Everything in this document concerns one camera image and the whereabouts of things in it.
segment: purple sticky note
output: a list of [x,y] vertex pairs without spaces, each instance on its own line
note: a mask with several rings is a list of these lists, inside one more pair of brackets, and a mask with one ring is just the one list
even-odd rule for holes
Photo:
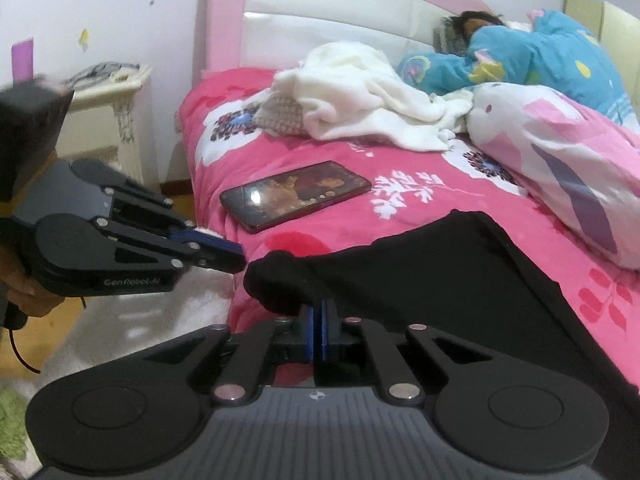
[[33,39],[11,47],[11,67],[14,83],[33,79]]

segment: white wall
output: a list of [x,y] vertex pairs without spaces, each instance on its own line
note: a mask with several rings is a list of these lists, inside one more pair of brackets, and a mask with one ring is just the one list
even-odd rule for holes
[[[509,20],[562,0],[484,0]],[[640,13],[640,0],[607,0]],[[0,85],[11,80],[11,44],[34,37],[35,69],[67,78],[104,60],[151,64],[161,180],[188,177],[174,112],[204,65],[206,0],[0,0]],[[78,45],[83,28],[88,50]]]
[[35,70],[61,78],[105,60],[149,63],[161,180],[188,178],[174,112],[204,67],[205,11],[205,0],[0,0],[0,86],[11,44],[31,37]]

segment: nightstand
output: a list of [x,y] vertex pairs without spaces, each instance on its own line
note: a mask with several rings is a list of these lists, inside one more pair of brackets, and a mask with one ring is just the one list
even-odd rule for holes
[[60,158],[94,157],[140,184],[159,189],[151,115],[151,67],[121,70],[76,91],[60,131]]

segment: metal pin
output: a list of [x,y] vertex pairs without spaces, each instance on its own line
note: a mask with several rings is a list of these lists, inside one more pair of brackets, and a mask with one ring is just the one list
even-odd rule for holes
[[389,394],[396,399],[411,400],[420,395],[420,388],[415,384],[398,383],[389,388]]
[[240,384],[223,384],[213,394],[220,400],[239,400],[244,397],[246,390]]

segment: smartphone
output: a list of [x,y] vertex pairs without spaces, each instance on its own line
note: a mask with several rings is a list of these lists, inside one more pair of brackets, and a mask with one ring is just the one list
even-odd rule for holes
[[254,234],[370,189],[366,178],[327,161],[228,189],[220,194],[220,202],[245,231]]

